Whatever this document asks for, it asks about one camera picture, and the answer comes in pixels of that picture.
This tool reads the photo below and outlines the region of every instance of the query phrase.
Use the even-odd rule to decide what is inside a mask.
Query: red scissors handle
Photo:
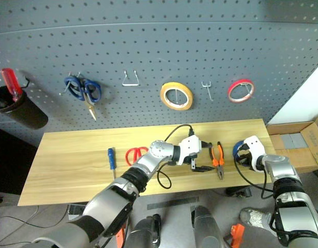
[[[129,162],[129,153],[134,151],[133,153],[133,163],[137,161],[138,158],[140,158],[142,156],[141,150],[145,150],[146,152],[148,151],[147,147],[135,147],[135,148],[131,148],[126,152],[126,162],[129,166],[131,166],[131,163]]]

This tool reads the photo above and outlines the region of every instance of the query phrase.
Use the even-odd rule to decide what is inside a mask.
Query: gray pegboard
[[[33,131],[0,115],[0,128],[35,145],[43,131],[269,121],[317,66],[316,1],[0,1],[0,69],[14,68],[22,84],[27,75],[29,97],[49,116]],[[123,87],[124,69],[141,85]],[[97,121],[58,95],[69,71],[101,84]],[[255,95],[231,103],[227,89],[241,78]],[[190,110],[161,102],[169,81],[191,89]],[[201,81],[212,82],[214,102]]]

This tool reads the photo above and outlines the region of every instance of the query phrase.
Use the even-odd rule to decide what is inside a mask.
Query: wooden tabletop
[[[108,148],[115,148],[118,177],[129,168],[125,162],[129,148],[148,147],[155,140],[163,140],[176,126],[45,133],[18,205],[86,202],[113,180]],[[233,165],[232,148],[238,141],[252,135],[259,137],[267,153],[275,154],[262,119],[193,123],[192,126],[200,140],[213,144],[221,142],[225,159],[224,179],[220,180],[215,170],[196,173],[191,171],[190,165],[166,166],[163,171],[170,176],[172,187],[163,189],[154,176],[141,195],[246,185]],[[168,142],[178,145],[187,137],[188,131],[187,127],[178,129]],[[202,150],[196,164],[211,165],[208,149]],[[263,182],[263,174],[241,169],[253,183]]]

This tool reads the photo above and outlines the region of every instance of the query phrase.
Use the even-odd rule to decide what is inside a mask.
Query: screwdriver
[[[108,158],[109,158],[110,168],[113,170],[113,179],[115,179],[115,178],[116,178],[116,173],[115,173],[116,165],[115,165],[114,150],[113,150],[113,148],[109,148],[109,149],[108,149]]]

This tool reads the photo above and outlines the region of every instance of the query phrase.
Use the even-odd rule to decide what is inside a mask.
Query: blue scissors
[[[77,99],[83,101],[85,106],[90,111],[94,120],[97,120],[94,106],[91,104],[98,102],[101,99],[101,87],[96,82],[89,79],[79,79],[75,76],[69,76],[65,78],[65,84],[69,92]]]

